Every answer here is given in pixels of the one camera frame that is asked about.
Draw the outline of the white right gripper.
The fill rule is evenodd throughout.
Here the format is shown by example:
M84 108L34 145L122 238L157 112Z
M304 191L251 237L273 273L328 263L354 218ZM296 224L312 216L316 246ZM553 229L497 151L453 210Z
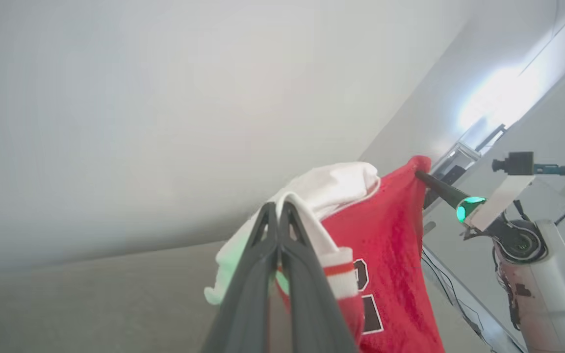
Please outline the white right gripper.
M415 176L456 210L457 220L461 224L479 231L487 230L536 178L535 175L510 175L490 197L486 198L468 197L468 194L422 170L417 170Z

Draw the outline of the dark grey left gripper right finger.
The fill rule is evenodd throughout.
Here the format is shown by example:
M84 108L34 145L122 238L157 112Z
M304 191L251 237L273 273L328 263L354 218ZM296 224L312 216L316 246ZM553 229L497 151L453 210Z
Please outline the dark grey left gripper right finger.
M280 254L289 282L292 351L358 352L299 210L289 202L284 203L280 217Z

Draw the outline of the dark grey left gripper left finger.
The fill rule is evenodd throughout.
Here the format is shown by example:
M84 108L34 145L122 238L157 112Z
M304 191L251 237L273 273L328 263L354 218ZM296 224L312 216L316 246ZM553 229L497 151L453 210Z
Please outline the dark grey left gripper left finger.
M276 205L260 209L253 230L202 346L203 353L269 350L269 287L278 265Z

